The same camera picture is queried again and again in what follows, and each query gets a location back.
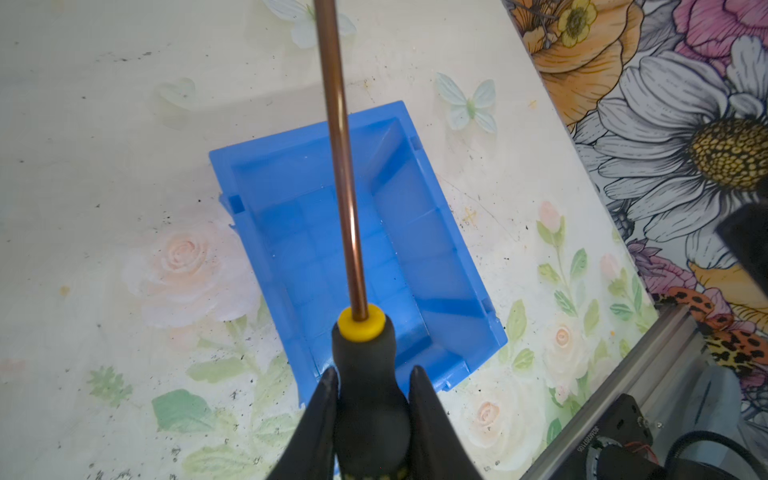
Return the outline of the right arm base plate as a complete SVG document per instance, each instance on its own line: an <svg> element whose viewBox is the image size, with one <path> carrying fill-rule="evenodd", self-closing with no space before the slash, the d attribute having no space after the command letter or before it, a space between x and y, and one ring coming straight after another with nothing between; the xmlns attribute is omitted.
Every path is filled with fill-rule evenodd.
<svg viewBox="0 0 768 480"><path fill-rule="evenodd" d="M653 436L634 397L621 394L569 440L554 479L652 479L663 476Z"/></svg>

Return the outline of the black yellow screwdriver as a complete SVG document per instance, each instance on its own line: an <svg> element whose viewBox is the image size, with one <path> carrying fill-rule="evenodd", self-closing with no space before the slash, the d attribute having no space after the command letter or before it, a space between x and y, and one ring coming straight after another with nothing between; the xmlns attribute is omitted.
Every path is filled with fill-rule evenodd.
<svg viewBox="0 0 768 480"><path fill-rule="evenodd" d="M346 479L406 479L408 402L395 377L389 317L367 298L344 91L339 20L332 1L314 4L350 305L332 330L340 390L334 445Z"/></svg>

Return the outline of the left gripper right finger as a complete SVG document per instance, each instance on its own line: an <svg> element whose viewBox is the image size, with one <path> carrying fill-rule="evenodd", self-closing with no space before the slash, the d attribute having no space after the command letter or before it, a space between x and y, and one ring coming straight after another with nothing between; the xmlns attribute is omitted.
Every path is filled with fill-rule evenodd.
<svg viewBox="0 0 768 480"><path fill-rule="evenodd" d="M410 374L408 402L410 477L480 480L422 366L415 366Z"/></svg>

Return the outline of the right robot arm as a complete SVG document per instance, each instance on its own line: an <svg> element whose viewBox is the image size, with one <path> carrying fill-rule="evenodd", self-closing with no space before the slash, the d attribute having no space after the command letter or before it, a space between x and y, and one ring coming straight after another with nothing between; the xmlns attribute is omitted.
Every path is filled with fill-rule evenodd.
<svg viewBox="0 0 768 480"><path fill-rule="evenodd" d="M761 292L767 294L767 204L740 207L716 227L716 232Z"/></svg>

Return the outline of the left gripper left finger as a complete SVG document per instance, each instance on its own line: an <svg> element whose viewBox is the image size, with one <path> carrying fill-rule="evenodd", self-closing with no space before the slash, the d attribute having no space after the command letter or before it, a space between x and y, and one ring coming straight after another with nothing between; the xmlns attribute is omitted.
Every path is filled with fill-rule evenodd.
<svg viewBox="0 0 768 480"><path fill-rule="evenodd" d="M338 401L338 374L328 367L287 447L267 476L274 479L329 480L334 477L334 426Z"/></svg>

